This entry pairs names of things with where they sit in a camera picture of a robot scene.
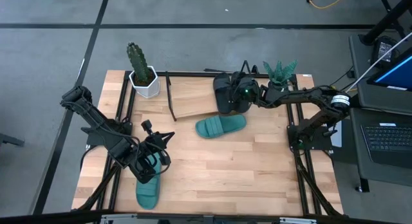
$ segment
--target floor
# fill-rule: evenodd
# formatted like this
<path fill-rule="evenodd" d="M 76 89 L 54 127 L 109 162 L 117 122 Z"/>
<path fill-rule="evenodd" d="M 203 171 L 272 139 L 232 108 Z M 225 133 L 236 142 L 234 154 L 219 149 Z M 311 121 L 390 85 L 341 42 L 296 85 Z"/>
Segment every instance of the floor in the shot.
<path fill-rule="evenodd" d="M 100 9 L 102 1 L 0 0 L 0 132 L 26 141 L 23 148 L 0 148 L 0 216 L 31 212 L 64 114 L 61 96 L 77 81 L 79 70 L 96 104 L 106 70 L 131 70 L 128 42 L 138 43 L 158 71 L 236 71 L 245 59 L 263 70 L 262 61 L 296 59 L 296 73 L 310 73 L 316 84 L 329 84 L 351 66 L 348 37 L 368 30 L 325 30 L 322 24 L 375 24 L 386 14 L 381 0 L 342 0 L 329 10 L 315 9 L 305 0 L 108 0 L 106 9 Z M 394 6 L 400 0 L 388 1 Z M 87 25 L 96 22 L 119 25 L 99 30 Z M 408 32 L 412 17 L 406 13 L 399 22 Z M 11 23 L 42 25 L 6 25 Z M 132 24 L 182 25 L 138 29 Z M 255 29 L 248 24 L 318 26 Z M 396 32 L 385 34 L 399 40 Z M 349 82 L 344 77 L 337 87 Z M 86 143 L 82 126 L 85 122 L 73 116 L 44 212 L 71 207 Z M 359 194 L 353 190 L 356 165 L 338 162 L 335 168 L 347 215 L 411 223 L 412 188 L 371 182 L 372 192 Z"/>

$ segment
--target cactus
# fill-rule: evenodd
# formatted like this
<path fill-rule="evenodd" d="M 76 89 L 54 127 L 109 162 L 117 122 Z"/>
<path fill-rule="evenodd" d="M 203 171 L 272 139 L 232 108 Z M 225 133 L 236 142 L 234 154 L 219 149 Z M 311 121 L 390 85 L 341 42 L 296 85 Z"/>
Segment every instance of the cactus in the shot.
<path fill-rule="evenodd" d="M 147 67 L 142 49 L 140 49 L 137 44 L 131 42 L 127 45 L 127 55 L 135 71 L 135 80 L 139 82 L 139 84 L 149 85 L 150 70 Z"/>

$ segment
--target white cable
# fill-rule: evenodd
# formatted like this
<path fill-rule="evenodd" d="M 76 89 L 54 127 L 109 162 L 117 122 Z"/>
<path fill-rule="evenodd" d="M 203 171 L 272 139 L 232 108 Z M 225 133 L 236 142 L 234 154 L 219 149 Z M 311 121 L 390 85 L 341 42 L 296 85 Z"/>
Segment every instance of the white cable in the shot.
<path fill-rule="evenodd" d="M 410 37 L 411 35 L 412 35 L 412 32 L 409 33 L 409 34 L 408 34 L 406 37 L 404 37 L 402 40 L 400 40 L 396 45 L 394 45 L 390 50 L 388 50 L 384 55 L 382 55 L 377 61 L 375 61 L 375 63 L 373 63 L 373 64 L 371 65 L 371 67 L 369 67 L 369 69 L 366 70 L 366 72 L 363 73 L 362 76 L 360 76 L 360 77 L 358 78 L 358 80 L 356 80 L 356 81 L 352 84 L 352 86 L 350 86 L 350 87 L 345 91 L 345 93 L 349 92 L 349 90 L 351 90 L 354 86 L 356 86 L 356 84 L 358 84 L 358 82 L 359 82 L 376 64 L 378 64 L 378 62 L 379 62 L 380 60 L 382 60 L 388 53 L 392 52 L 392 50 L 394 50 L 400 43 L 404 42 L 404 41 L 405 41 L 408 37 Z"/>

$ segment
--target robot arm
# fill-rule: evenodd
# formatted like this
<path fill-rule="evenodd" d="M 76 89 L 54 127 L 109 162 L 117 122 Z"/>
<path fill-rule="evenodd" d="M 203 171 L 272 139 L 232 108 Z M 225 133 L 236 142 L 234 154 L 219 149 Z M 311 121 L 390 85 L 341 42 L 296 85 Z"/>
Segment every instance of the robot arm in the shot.
<path fill-rule="evenodd" d="M 62 96 L 61 106 L 79 114 L 90 127 L 82 130 L 89 136 L 94 135 L 102 140 L 108 154 L 122 168 L 129 167 L 137 180 L 147 183 L 156 171 L 148 157 L 159 153 L 162 165 L 170 165 L 169 155 L 165 152 L 166 144 L 174 135 L 171 133 L 152 132 L 149 120 L 142 122 L 148 136 L 141 142 L 130 135 L 131 123 L 120 123 L 107 119 L 92 103 L 91 93 L 84 86 L 77 86 Z"/>
<path fill-rule="evenodd" d="M 316 131 L 326 124 L 327 127 L 334 126 L 348 116 L 350 107 L 349 95 L 337 91 L 331 86 L 317 86 L 312 89 L 303 88 L 297 91 L 277 88 L 271 84 L 269 87 L 258 86 L 252 77 L 244 77 L 240 80 L 237 88 L 238 99 L 264 108 L 275 108 L 282 104 L 313 103 L 320 111 L 311 119 L 304 119 L 294 128 L 294 137 L 298 142 L 309 142 L 313 139 Z M 323 127 L 323 136 L 330 136 L 333 132 Z"/>

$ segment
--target white plant pot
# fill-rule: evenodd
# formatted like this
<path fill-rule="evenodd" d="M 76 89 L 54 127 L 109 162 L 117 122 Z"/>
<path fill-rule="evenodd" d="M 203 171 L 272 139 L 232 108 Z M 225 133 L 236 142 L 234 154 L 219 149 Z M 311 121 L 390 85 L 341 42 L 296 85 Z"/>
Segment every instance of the white plant pot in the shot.
<path fill-rule="evenodd" d="M 154 73 L 154 80 L 152 81 L 152 83 L 150 83 L 150 85 L 136 86 L 135 83 L 133 82 L 133 75 L 135 74 L 134 71 L 132 71 L 131 74 L 129 74 L 129 79 L 130 79 L 131 85 L 134 87 L 134 89 L 139 95 L 145 98 L 153 98 L 159 95 L 160 81 L 159 81 L 159 77 L 157 77 L 157 73 L 155 69 L 153 68 L 153 66 L 147 66 L 147 67 L 151 68 Z"/>

